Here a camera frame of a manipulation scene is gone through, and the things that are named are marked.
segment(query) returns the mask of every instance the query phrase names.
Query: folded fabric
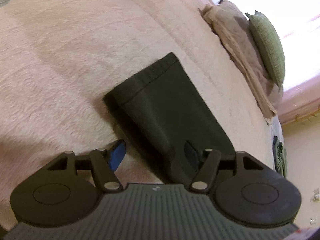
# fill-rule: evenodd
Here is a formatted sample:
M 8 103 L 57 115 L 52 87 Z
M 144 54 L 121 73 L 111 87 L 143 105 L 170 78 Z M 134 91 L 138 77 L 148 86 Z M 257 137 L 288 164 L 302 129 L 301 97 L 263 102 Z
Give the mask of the folded fabric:
M 284 148 L 283 143 L 278 139 L 277 136 L 274 136 L 272 150 L 276 172 L 287 178 L 287 150 Z
M 202 13 L 246 78 L 263 116 L 267 119 L 276 116 L 283 90 L 267 72 L 247 18 L 228 0 L 221 1 L 220 5 L 207 5 Z
M 189 186 L 196 168 L 186 142 L 235 155 L 219 125 L 177 57 L 171 52 L 105 95 L 111 114 L 161 179 Z

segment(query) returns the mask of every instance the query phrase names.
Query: wall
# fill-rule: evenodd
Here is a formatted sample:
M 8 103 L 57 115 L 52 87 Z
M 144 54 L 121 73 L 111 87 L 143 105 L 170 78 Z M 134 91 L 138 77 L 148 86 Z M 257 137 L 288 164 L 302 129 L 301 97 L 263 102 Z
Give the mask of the wall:
M 320 114 L 309 120 L 283 127 L 287 149 L 288 180 L 300 190 L 302 205 L 295 223 L 310 227 L 311 218 L 320 227 L 320 202 L 311 201 L 313 190 L 320 188 Z

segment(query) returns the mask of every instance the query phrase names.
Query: circular pad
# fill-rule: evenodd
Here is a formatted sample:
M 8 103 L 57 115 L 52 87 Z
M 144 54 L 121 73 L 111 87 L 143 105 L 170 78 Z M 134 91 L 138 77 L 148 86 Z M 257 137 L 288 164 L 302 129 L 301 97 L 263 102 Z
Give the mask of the circular pad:
M 47 184 L 37 188 L 33 197 L 45 205 L 55 205 L 66 201 L 70 197 L 70 189 L 61 184 Z
M 292 222 L 301 204 L 297 188 L 274 171 L 239 173 L 218 186 L 214 200 L 234 221 L 261 228 Z
M 249 184 L 242 189 L 241 194 L 245 200 L 258 205 L 271 204 L 279 197 L 277 189 L 265 183 Z

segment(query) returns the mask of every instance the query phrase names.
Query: pink wall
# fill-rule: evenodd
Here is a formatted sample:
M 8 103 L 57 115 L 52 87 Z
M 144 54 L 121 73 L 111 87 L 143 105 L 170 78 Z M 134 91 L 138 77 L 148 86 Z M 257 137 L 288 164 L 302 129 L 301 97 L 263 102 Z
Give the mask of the pink wall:
M 320 203 L 310 201 L 313 190 L 319 188 L 320 177 L 320 114 L 310 121 L 292 123 L 283 127 L 287 150 L 288 180 L 300 191 L 302 203 L 294 223 L 298 227 L 320 226 Z M 316 224 L 310 225 L 310 219 Z
M 281 123 L 295 120 L 296 116 L 304 116 L 319 110 L 320 106 L 320 74 L 310 80 L 287 90 L 278 111 Z

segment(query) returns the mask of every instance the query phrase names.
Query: bed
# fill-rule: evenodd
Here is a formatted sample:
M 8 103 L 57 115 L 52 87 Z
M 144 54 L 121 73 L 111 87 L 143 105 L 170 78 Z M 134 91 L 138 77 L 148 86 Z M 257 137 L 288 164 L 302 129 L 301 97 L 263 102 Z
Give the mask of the bed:
M 0 0 L 0 224 L 15 186 L 59 153 L 125 135 L 103 96 L 173 52 L 235 150 L 273 167 L 273 133 L 242 73 L 199 10 L 211 0 Z M 126 140 L 116 175 L 161 182 Z

